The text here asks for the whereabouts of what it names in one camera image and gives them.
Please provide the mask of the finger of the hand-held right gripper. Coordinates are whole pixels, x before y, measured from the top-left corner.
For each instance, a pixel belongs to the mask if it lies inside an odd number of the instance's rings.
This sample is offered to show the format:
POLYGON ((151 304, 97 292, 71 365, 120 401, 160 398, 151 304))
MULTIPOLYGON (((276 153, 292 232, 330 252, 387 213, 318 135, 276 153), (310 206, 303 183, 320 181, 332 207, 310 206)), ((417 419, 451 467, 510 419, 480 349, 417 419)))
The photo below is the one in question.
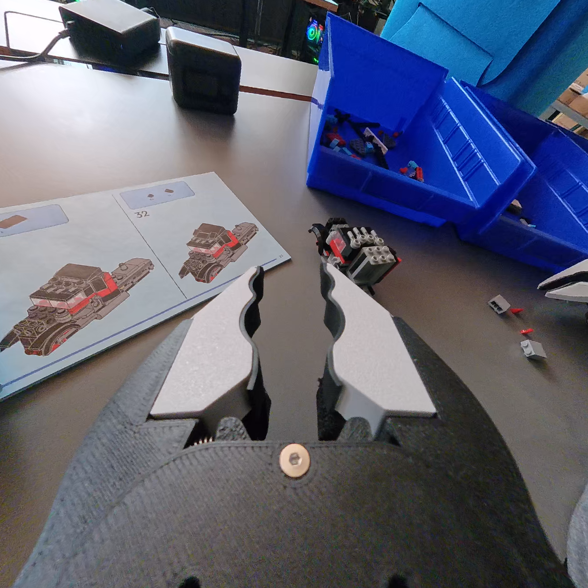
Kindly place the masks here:
POLYGON ((573 283, 587 283, 587 260, 580 261, 573 266, 564 269, 537 286, 538 290, 555 290, 573 283))
POLYGON ((565 283, 556 288, 548 289, 545 293, 545 297, 566 302, 587 304, 587 283, 565 283))

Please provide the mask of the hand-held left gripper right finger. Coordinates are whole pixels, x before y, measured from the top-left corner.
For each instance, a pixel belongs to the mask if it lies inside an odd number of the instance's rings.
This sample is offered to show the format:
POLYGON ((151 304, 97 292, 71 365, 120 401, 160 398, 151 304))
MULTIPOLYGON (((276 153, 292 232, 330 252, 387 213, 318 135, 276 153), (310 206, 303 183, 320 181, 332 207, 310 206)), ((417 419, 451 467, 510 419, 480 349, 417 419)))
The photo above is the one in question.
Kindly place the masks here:
POLYGON ((436 416, 389 311, 328 263, 320 267, 320 290, 333 342, 318 389, 319 438, 336 439, 354 417, 375 435, 390 416, 436 416))

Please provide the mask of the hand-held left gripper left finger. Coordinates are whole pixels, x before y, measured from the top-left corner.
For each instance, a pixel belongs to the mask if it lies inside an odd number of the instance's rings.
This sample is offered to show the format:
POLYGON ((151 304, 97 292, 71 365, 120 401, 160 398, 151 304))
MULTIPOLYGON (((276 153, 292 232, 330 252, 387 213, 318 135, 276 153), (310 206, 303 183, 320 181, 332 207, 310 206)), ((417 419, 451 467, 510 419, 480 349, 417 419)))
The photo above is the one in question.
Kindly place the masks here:
POLYGON ((264 270, 253 266, 199 310, 187 330, 150 416, 268 420, 268 395, 252 341, 261 324, 264 270))

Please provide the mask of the pile of mixed toy bricks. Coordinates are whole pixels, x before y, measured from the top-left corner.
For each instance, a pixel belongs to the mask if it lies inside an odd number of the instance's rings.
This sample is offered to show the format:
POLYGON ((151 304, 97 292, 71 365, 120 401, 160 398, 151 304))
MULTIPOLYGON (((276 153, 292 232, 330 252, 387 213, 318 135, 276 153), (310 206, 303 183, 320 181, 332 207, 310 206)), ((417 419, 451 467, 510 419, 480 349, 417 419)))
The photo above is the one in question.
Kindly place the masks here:
POLYGON ((402 133, 402 130, 390 130, 379 122, 365 121, 336 108, 326 115, 320 145, 423 183, 422 166, 413 159, 405 159, 403 155, 395 158, 394 150, 402 133))
POLYGON ((536 224, 532 222, 532 220, 523 216, 523 206, 517 199, 511 201, 509 206, 505 209, 504 214, 511 219, 517 220, 524 226, 531 228, 537 227, 536 224))

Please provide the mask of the grey black toy brick truck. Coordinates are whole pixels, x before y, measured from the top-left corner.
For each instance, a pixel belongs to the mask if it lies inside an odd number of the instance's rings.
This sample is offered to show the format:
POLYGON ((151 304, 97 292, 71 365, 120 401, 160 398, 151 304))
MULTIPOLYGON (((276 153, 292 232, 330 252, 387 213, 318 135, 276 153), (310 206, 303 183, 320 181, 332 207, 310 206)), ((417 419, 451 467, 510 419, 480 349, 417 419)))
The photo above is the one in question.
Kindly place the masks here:
POLYGON ((316 238, 323 263, 332 265, 371 296, 373 289, 397 267, 401 258, 370 226, 352 226, 343 217, 308 230, 316 238))

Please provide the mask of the grey desk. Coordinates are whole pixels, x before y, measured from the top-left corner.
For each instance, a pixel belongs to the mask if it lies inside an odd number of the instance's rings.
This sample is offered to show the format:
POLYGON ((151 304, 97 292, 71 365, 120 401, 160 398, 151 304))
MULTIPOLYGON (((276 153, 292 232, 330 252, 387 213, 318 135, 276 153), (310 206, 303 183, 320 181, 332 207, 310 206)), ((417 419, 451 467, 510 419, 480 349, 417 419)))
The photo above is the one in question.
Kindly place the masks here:
POLYGON ((78 66, 1 62, 1 206, 216 172, 292 260, 270 270, 259 346, 268 439, 317 439, 330 335, 307 229, 331 216, 381 231, 402 259, 376 298, 474 393, 518 462, 557 555, 587 483, 587 327, 545 298, 548 273, 433 229, 307 188, 310 103, 243 93, 233 119, 176 107, 166 81, 78 66), (488 301, 511 307, 498 315, 488 301), (530 335, 520 331, 533 328, 530 335), (543 345, 528 359, 520 342, 543 345))

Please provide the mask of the brick instruction booklet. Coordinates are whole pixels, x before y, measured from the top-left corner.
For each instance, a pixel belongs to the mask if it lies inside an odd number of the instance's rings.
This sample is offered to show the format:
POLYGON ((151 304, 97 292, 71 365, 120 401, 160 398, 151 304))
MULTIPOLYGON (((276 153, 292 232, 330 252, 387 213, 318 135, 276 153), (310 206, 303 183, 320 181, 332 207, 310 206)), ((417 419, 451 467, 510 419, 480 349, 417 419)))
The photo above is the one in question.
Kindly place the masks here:
POLYGON ((216 173, 1 210, 1 400, 290 255, 216 173))

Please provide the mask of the brown cardboard box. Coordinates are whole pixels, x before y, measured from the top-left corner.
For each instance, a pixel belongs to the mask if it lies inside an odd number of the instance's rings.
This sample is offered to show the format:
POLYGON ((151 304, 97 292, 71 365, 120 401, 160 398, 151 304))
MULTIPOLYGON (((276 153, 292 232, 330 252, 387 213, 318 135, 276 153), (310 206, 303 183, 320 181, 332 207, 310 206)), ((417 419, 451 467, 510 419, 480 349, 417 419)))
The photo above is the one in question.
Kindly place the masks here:
POLYGON ((587 119, 587 70, 583 71, 558 97, 557 103, 587 119))

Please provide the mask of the person's grey sweater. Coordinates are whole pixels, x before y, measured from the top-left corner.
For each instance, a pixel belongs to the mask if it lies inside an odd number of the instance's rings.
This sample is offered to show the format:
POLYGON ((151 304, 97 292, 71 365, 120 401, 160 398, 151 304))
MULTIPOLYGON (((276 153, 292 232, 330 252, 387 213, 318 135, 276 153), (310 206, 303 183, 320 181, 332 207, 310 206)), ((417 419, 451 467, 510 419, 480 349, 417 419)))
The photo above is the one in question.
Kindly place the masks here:
POLYGON ((587 587, 587 486, 572 513, 567 537, 567 572, 576 587, 587 587))

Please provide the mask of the large blue plastic bin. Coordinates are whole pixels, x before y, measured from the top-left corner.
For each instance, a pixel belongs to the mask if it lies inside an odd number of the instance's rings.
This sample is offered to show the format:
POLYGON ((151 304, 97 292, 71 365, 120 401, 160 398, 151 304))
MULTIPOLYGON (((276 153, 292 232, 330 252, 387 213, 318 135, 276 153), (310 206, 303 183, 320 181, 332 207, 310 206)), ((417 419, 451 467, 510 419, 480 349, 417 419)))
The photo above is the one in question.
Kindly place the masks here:
POLYGON ((328 15, 312 94, 307 186, 422 224, 500 215, 535 175, 525 152, 447 70, 328 15), (330 116, 349 142, 370 128, 399 132, 386 165, 327 143, 330 116))

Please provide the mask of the blue felt bag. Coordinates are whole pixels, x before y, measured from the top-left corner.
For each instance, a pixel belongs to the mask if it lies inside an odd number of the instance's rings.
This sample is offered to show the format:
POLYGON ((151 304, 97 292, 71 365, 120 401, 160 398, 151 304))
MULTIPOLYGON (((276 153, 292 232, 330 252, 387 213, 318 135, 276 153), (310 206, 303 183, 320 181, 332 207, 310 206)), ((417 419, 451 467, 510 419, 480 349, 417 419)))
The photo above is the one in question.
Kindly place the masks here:
POLYGON ((587 69, 587 1, 396 1, 380 36, 540 115, 587 69))

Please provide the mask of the black cube power station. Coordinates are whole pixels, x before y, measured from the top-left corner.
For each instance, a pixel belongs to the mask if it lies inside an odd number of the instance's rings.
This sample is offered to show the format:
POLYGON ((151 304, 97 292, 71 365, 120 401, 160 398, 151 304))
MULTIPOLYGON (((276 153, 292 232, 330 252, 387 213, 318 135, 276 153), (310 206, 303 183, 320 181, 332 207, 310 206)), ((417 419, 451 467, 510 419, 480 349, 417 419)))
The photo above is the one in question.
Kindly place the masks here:
POLYGON ((179 107, 234 115, 242 63, 234 46, 176 26, 166 29, 173 99, 179 107))

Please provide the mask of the computer tower with glowing fans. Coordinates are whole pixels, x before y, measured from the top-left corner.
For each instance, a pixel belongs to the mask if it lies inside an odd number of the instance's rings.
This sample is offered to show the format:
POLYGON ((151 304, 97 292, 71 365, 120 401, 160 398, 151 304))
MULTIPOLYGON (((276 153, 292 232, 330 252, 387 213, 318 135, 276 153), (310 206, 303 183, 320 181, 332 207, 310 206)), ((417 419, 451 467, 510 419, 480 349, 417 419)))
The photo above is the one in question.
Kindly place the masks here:
POLYGON ((325 35, 325 18, 310 16, 300 50, 300 60, 317 65, 325 35))

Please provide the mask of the black power adapter box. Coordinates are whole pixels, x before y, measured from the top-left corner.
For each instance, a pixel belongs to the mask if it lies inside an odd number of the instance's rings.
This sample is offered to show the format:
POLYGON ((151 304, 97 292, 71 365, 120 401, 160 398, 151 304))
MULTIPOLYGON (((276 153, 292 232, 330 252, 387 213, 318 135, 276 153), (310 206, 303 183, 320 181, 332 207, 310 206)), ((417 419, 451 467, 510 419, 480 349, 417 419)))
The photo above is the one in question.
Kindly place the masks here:
POLYGON ((77 53, 113 63, 139 63, 159 51, 158 17, 123 1, 79 1, 59 7, 77 53))

